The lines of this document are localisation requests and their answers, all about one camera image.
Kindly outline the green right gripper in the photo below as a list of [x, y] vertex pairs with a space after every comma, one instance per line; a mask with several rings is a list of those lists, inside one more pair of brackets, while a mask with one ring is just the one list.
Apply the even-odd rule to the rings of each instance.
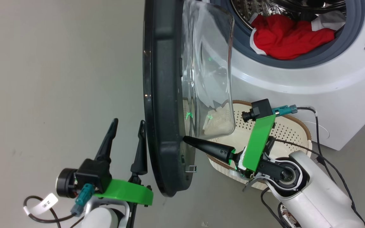
[[262, 159], [262, 154], [275, 123], [275, 118], [275, 114], [256, 118], [248, 143], [240, 152], [237, 152], [233, 146], [191, 136], [184, 136], [183, 141], [222, 162], [234, 163], [236, 172], [241, 177], [250, 179], [255, 174], [259, 162]]

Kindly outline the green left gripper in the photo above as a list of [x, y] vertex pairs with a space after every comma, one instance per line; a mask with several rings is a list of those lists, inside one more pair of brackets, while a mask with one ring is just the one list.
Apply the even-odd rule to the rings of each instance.
[[[111, 163], [110, 154], [116, 137], [118, 118], [114, 118], [95, 156], [96, 161]], [[154, 193], [150, 185], [141, 184], [138, 175], [148, 173], [146, 122], [140, 122], [136, 156], [131, 165], [129, 180], [113, 179], [105, 193], [94, 194], [94, 228], [133, 228], [139, 205], [153, 204]]]

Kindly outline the black glass washing machine door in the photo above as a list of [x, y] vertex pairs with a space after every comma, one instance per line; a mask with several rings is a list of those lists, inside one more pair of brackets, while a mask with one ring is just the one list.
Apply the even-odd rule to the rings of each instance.
[[184, 136], [227, 136], [205, 135], [203, 125], [212, 109], [229, 103], [233, 111], [234, 22], [229, 11], [207, 1], [145, 0], [146, 135], [154, 177], [165, 197], [187, 190], [196, 172], [196, 149]]

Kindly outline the red garment with white trim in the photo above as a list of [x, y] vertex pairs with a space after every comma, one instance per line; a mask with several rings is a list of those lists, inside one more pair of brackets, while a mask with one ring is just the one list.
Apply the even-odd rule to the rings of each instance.
[[250, 47], [255, 53], [279, 60], [292, 60], [331, 42], [335, 31], [330, 28], [313, 30], [309, 21], [294, 21], [284, 15], [253, 14]]

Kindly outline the cream perforated laundry basket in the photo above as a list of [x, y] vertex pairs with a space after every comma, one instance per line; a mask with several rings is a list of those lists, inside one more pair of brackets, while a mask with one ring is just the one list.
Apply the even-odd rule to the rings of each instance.
[[[241, 118], [243, 111], [249, 111], [252, 104], [250, 102], [233, 100], [233, 110], [235, 117], [235, 130], [232, 134], [220, 138], [212, 139], [212, 142], [233, 146], [237, 152], [241, 152], [245, 146], [247, 146], [250, 134], [254, 127], [254, 122], [244, 122]], [[311, 156], [311, 152], [302, 149], [298, 146], [304, 146], [312, 149], [311, 134], [309, 129], [299, 119], [290, 115], [277, 117], [275, 119], [275, 127], [270, 132], [270, 136], [276, 139], [292, 142], [296, 146], [276, 142], [270, 152], [270, 156], [273, 159], [279, 157], [288, 157], [288, 155], [295, 151], [303, 151], [308, 157]], [[249, 183], [249, 180], [239, 175], [234, 168], [234, 164], [227, 165], [214, 157], [208, 155], [211, 165], [220, 173], [236, 180], [244, 185]]]

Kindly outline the white front-load washing machine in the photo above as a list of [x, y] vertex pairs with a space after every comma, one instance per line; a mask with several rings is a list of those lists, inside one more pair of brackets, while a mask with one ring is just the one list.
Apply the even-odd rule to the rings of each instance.
[[[205, 0], [235, 19], [232, 79], [237, 98], [268, 98], [272, 105], [286, 102], [311, 106], [318, 123], [301, 111], [296, 114], [320, 142], [340, 150], [365, 125], [365, 0]], [[294, 21], [313, 21], [340, 11], [345, 25], [335, 38], [292, 60], [255, 53], [249, 41], [253, 14], [284, 15]]]

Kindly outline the cream white cloth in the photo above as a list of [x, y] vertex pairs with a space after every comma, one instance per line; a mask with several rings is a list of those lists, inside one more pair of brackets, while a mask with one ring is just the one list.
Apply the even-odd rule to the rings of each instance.
[[230, 104], [208, 111], [203, 130], [205, 135], [229, 135], [235, 127], [234, 113]]

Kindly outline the white grey garment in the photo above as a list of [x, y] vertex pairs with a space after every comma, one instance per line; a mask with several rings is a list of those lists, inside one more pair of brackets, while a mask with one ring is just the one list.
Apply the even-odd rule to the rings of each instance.
[[319, 15], [311, 22], [311, 29], [312, 31], [318, 31], [328, 28], [337, 31], [342, 28], [345, 23], [346, 16], [342, 12], [335, 10]]

